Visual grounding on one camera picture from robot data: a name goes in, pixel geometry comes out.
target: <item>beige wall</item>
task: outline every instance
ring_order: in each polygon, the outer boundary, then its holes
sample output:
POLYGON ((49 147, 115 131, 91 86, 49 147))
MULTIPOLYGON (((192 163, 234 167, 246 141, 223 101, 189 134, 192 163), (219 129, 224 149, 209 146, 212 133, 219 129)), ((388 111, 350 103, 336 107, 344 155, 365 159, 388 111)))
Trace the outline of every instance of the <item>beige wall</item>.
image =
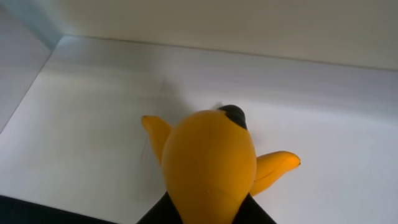
POLYGON ((398 69, 395 0, 35 0, 64 33, 398 69))

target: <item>orange toy body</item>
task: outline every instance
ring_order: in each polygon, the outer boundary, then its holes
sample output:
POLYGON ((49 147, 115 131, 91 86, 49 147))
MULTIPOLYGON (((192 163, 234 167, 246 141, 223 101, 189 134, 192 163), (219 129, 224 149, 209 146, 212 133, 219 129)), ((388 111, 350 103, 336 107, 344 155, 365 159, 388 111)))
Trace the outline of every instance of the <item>orange toy body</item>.
POLYGON ((244 113, 233 105, 199 111, 175 128, 156 116, 142 123, 185 224, 232 223, 248 194, 300 164, 290 152, 256 158, 244 113))

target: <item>white wall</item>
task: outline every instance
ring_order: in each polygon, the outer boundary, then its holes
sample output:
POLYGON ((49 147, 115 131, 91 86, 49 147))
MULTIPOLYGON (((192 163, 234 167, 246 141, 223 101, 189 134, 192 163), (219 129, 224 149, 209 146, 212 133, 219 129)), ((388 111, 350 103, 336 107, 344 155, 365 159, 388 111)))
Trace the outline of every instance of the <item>white wall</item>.
POLYGON ((0 5, 0 133, 50 50, 0 5))
POLYGON ((217 103, 257 154, 302 165, 258 195, 280 224, 395 223, 398 74, 64 37, 0 135, 0 194, 136 223, 165 188, 141 127, 217 103))
POLYGON ((394 0, 34 0, 64 34, 398 70, 394 0))

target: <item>black nose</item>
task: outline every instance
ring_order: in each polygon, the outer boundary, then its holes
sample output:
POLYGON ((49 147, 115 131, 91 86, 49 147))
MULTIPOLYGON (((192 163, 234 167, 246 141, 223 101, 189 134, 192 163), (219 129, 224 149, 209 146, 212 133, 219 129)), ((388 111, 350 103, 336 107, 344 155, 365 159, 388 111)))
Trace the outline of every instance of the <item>black nose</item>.
POLYGON ((225 115, 235 124, 240 127, 247 129, 246 118, 244 117, 244 112, 241 108, 235 105, 226 105, 218 108, 219 110, 225 111, 225 115))

